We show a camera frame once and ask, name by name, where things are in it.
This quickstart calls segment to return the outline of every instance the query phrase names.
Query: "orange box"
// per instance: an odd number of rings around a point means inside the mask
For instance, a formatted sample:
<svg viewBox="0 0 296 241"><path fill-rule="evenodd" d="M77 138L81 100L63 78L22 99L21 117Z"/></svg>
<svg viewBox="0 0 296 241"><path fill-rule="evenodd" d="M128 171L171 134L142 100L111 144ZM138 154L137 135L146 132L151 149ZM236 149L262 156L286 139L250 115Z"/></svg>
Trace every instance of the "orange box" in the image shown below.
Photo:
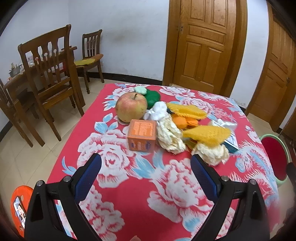
<svg viewBox="0 0 296 241"><path fill-rule="evenodd" d="M156 121L132 119L128 130L129 149L153 152L156 144L156 134Z"/></svg>

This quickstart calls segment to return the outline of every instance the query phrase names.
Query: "door panel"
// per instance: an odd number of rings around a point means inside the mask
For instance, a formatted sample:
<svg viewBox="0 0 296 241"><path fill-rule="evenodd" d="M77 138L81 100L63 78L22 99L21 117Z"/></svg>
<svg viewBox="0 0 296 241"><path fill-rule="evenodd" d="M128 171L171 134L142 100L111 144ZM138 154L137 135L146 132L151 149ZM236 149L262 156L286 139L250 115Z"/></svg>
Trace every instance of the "door panel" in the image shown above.
<svg viewBox="0 0 296 241"><path fill-rule="evenodd" d="M219 94L235 20L236 0L181 0L174 84Z"/></svg>
<svg viewBox="0 0 296 241"><path fill-rule="evenodd" d="M263 86L251 109L251 113L269 122L287 90L287 78L291 74L294 61L295 43L287 32L277 23L274 24L272 55Z"/></svg>

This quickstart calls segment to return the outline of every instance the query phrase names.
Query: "green stool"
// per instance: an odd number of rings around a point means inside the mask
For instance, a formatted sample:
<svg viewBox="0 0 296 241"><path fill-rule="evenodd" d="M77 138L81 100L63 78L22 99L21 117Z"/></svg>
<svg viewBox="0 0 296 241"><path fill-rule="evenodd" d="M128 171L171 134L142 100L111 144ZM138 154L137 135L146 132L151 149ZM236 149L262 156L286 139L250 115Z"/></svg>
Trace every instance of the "green stool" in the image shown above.
<svg viewBox="0 0 296 241"><path fill-rule="evenodd" d="M287 148L282 140L273 134L265 134L260 137L260 140L267 152L276 177L276 184L279 187L288 179L286 174L286 166L289 163Z"/></svg>

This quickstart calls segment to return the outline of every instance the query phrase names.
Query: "tiled floor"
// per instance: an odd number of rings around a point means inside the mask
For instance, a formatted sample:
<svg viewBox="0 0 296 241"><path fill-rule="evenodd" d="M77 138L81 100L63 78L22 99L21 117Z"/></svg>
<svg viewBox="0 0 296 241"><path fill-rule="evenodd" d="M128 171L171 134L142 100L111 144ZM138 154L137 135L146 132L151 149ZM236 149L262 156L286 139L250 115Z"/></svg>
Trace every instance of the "tiled floor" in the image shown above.
<svg viewBox="0 0 296 241"><path fill-rule="evenodd" d="M105 80L105 83L119 83L119 81ZM82 78L80 78L80 84L86 102L83 109L86 111L96 99L104 84L98 79L91 79L89 83L90 94L86 93ZM9 130L0 142L0 194L10 219L10 198L12 192L20 185L34 187L38 180L42 179L46 181L48 179L60 151L81 118L77 108L73 109L70 100L62 102L50 111L55 120L54 124L62 137L61 142L57 140L43 118L37 120L30 112L27 115L39 135L45 141L45 145L41 147L31 134L26 131L26 128L24 128L34 144L33 148L31 148L14 127ZM271 130L270 125L260 118L249 114L248 119L258 136L267 133L276 134ZM286 209L293 204L291 182L286 182L281 186L279 193L282 199L281 218L283 220Z"/></svg>

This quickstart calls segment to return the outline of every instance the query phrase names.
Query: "orange stool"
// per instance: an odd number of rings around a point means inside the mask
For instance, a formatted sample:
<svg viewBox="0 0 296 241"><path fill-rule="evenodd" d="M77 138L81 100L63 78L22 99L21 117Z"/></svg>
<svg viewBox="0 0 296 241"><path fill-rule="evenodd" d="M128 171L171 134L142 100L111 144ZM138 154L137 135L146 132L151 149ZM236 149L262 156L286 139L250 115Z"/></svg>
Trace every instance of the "orange stool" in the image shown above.
<svg viewBox="0 0 296 241"><path fill-rule="evenodd" d="M15 208L13 206L13 202L15 201L16 197L19 196L20 201L22 202L22 205L25 209L25 211L28 211L29 202L31 199L33 193L33 188L29 186L19 186L12 194L11 200L10 200L10 211L12 214L13 222L15 223L15 227L20 233L22 237L24 237L24 229L22 227L22 224L17 216L17 213L15 211Z"/></svg>

